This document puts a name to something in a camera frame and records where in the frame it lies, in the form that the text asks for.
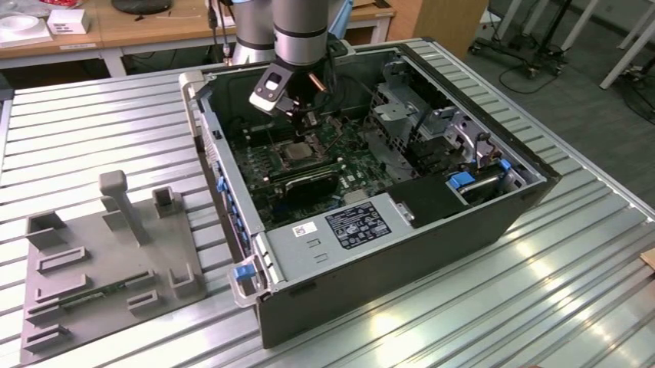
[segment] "table leg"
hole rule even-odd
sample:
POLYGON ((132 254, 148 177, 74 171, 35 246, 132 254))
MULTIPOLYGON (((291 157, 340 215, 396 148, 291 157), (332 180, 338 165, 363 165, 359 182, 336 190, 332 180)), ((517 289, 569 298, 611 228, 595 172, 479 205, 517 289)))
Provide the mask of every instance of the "table leg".
POLYGON ((127 75, 126 66, 123 65, 123 51, 120 48, 106 48, 100 51, 104 65, 112 77, 124 77, 127 75))
POLYGON ((635 44, 623 55, 622 60, 618 62, 613 71, 610 71, 610 74, 607 74, 607 78, 603 80, 603 83, 601 83, 601 88, 606 90, 613 85, 618 76, 626 70, 627 65, 633 62, 633 59, 645 48, 645 45, 650 41, 653 35, 655 35, 655 20, 653 20, 651 25, 649 26, 649 28, 646 28, 645 33, 642 33, 641 37, 637 39, 635 44))
POLYGON ((505 33, 510 29, 510 24, 513 23, 514 16, 517 15, 517 10, 519 10, 519 6, 522 4, 523 0, 514 0, 513 3, 510 4, 509 12, 503 17, 503 21, 501 22, 501 27, 499 27, 499 39, 503 39, 505 33))
POLYGON ((537 8, 534 9, 533 16, 530 17, 529 24, 526 25, 526 28, 523 28, 525 35, 530 35, 533 33, 534 27, 537 25, 537 22, 539 21, 539 18, 542 18, 542 14, 546 10, 549 2, 551 2, 551 0, 539 0, 537 8))
POLYGON ((571 46, 574 45, 575 40, 578 39, 578 36, 581 35, 581 32, 583 31, 585 26, 587 25, 587 22, 591 18, 591 15, 594 14, 594 11, 597 9, 598 3, 601 0, 591 0, 590 4, 587 5, 583 15, 581 15, 581 19, 578 20, 578 23, 575 23, 574 29, 571 30, 571 33, 569 37, 565 40, 565 43, 562 44, 562 50, 567 51, 571 46))
POLYGON ((637 33, 641 32, 642 29, 645 28, 645 25, 649 22, 649 19, 653 17, 654 12, 655 12, 655 2, 649 7, 649 10, 646 11, 645 15, 642 15, 642 18, 639 18, 639 21, 637 22, 637 25, 633 28, 631 33, 627 35, 626 39, 623 40, 623 42, 618 46, 618 48, 621 48, 622 50, 626 50, 627 45, 635 39, 637 33))
POLYGON ((376 26, 374 27, 371 34, 372 44, 379 44, 380 42, 387 41, 387 33, 390 33, 390 23, 390 17, 378 19, 376 26))

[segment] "green circuit board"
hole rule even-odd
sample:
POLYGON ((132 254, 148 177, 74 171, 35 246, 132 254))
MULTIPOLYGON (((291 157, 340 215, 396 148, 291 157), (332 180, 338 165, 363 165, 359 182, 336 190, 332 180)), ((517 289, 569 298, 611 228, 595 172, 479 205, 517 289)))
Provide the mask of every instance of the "green circuit board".
MULTIPOLYGON (((302 142, 284 140, 255 147, 232 147, 252 201, 267 229, 300 221, 348 204, 344 196, 374 196, 394 184, 362 138, 356 120, 327 118, 302 142), (310 201, 288 204, 295 182, 324 175, 334 190, 310 201)), ((299 191, 311 190, 311 186, 299 191)))

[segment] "metal slatted table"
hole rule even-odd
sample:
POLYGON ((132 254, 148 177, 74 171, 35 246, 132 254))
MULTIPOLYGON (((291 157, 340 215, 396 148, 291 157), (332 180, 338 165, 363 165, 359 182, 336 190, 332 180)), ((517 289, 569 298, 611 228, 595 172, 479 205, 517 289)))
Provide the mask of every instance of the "metal slatted table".
POLYGON ((39 366, 655 363, 655 280, 639 259, 655 242, 651 208, 435 43, 409 44, 565 175, 501 240, 264 350, 224 277, 231 256, 187 131, 182 71, 22 90, 0 123, 0 367, 20 365, 24 217, 102 210, 95 180, 112 167, 128 174, 134 201, 158 186, 184 193, 210 297, 39 366))

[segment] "gray floor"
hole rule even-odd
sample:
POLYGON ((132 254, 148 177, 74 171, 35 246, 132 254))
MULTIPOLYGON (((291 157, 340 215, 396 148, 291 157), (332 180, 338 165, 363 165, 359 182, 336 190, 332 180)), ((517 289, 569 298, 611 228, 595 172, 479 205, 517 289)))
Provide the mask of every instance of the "gray floor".
MULTIPOLYGON (((511 0, 494 0, 493 9, 505 12, 511 0)), ((530 8, 525 1, 517 19, 521 21, 530 8)), ((535 33, 546 27, 555 14, 550 4, 535 33)), ((562 44, 578 15, 569 12, 557 33, 554 44, 562 44)), ((627 107, 618 89, 602 90, 598 85, 622 57, 617 45, 622 36, 595 23, 585 29, 574 48, 567 53, 570 66, 561 77, 537 94, 511 92, 499 83, 499 74, 517 59, 493 51, 469 55, 466 63, 519 103, 542 123, 575 149, 653 206, 655 207, 655 126, 627 107)), ((645 50, 637 59, 643 64, 655 55, 645 50)), ((527 80, 519 73, 510 73, 506 84, 518 90, 533 90, 551 75, 527 80)), ((643 94, 655 103, 655 88, 643 94)))

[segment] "psu label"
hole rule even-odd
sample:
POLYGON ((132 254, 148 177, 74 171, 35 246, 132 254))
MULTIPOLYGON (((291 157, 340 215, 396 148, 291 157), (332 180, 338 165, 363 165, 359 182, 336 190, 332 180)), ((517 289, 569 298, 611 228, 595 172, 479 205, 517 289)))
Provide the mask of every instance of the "psu label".
POLYGON ((391 234, 391 228, 371 202, 326 216, 330 228, 346 249, 355 248, 380 236, 391 234))

